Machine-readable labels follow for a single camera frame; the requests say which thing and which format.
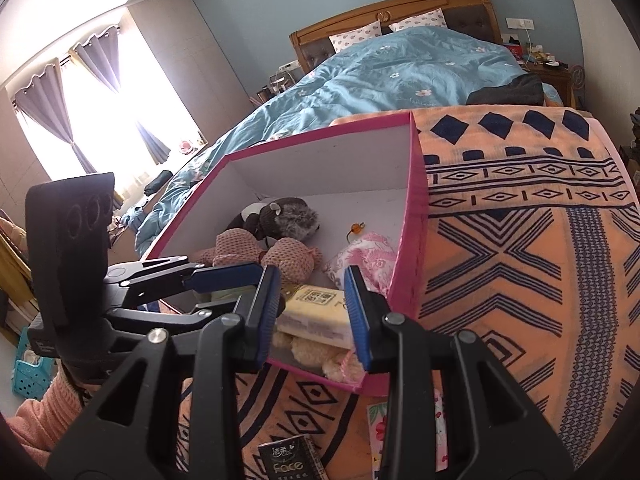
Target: window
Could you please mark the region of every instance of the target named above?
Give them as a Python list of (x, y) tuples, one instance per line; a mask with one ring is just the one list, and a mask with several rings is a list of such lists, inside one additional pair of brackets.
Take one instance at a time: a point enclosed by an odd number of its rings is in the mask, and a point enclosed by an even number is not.
[[(127, 28), (118, 44), (121, 95), (72, 62), (62, 66), (62, 85), (76, 145), (98, 172), (114, 173), (116, 190), (132, 205), (160, 171), (175, 173), (187, 162), (181, 142), (193, 146), (204, 142), (139, 30)], [(152, 161), (134, 117), (171, 149), (163, 165)], [(68, 144), (24, 114), (18, 113), (18, 120), (52, 180), (85, 174)]]

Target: wooden headboard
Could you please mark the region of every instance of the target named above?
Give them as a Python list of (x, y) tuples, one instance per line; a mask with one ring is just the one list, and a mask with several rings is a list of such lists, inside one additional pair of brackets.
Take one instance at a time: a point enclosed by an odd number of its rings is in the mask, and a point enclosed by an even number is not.
[(389, 33), (391, 23), (440, 8), (452, 30), (478, 40), (502, 43), (491, 0), (385, 0), (297, 30), (290, 35), (290, 40), (300, 66), (308, 73), (335, 54), (329, 36), (364, 27), (376, 20), (380, 20), (383, 32)]

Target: orange patterned blanket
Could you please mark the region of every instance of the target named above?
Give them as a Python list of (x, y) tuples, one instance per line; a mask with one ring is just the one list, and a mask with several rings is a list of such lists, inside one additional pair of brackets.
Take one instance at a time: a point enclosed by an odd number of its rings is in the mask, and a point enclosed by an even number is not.
[[(569, 109), (412, 112), (431, 203), (416, 315), (430, 330), (477, 332), (579, 465), (640, 372), (640, 216), (628, 176), (600, 124)], [(266, 478), (258, 444), (298, 433), (313, 436), (332, 480), (371, 478), (366, 406), (379, 399), (270, 365), (237, 386), (247, 478)]]

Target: bed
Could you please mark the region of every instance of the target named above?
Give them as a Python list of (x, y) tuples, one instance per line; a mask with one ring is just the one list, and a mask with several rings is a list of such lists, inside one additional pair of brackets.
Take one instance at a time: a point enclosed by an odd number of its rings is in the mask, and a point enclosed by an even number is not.
[[(386, 34), (337, 55), (327, 43), (375, 19), (436, 8), (451, 29)], [(609, 136), (570, 108), (460, 106), (469, 92), (522, 73), (497, 44), (490, 0), (388, 0), (291, 41), (305, 78), (175, 175), (140, 229), (140, 253), (154, 257), (154, 238), (226, 153), (410, 109), (431, 208), (416, 317), (430, 330), (478, 333), (582, 464), (640, 374), (640, 206)], [(330, 478), (371, 478), (369, 406), (380, 399), (271, 365), (236, 385), (248, 478), (266, 478), (259, 444), (297, 433), (313, 436)], [(190, 388), (183, 398), (186, 468)]]
[[(328, 37), (376, 19), (386, 25), (442, 8), (449, 28), (417, 27), (354, 45), (338, 56)], [(328, 126), (353, 114), (461, 105), (485, 86), (510, 83), (524, 71), (501, 46), (490, 0), (387, 0), (294, 32), (291, 43), (306, 76), (258, 108), (176, 173), (136, 236), (151, 246), (191, 192), (225, 153), (257, 142)], [(557, 97), (545, 86), (549, 97)]]

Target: white pillow with pattern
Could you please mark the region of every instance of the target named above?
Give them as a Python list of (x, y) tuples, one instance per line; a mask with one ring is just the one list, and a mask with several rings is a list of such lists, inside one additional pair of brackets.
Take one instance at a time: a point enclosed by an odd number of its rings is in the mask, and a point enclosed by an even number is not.
[(444, 13), (442, 9), (430, 10), (429, 12), (425, 12), (424, 14), (419, 14), (418, 16), (412, 16), (407, 18), (406, 20), (402, 20), (402, 22), (392, 23), (389, 25), (389, 28), (397, 32), (398, 30), (403, 30), (404, 28), (411, 27), (447, 27), (447, 22), (444, 19)]
[(370, 40), (371, 38), (377, 38), (379, 36), (382, 36), (382, 28), (380, 27), (380, 21), (377, 21), (350, 32), (329, 36), (329, 39), (334, 46), (335, 53), (338, 54), (338, 52), (344, 50), (348, 46), (355, 45), (356, 43), (362, 43), (363, 41)]

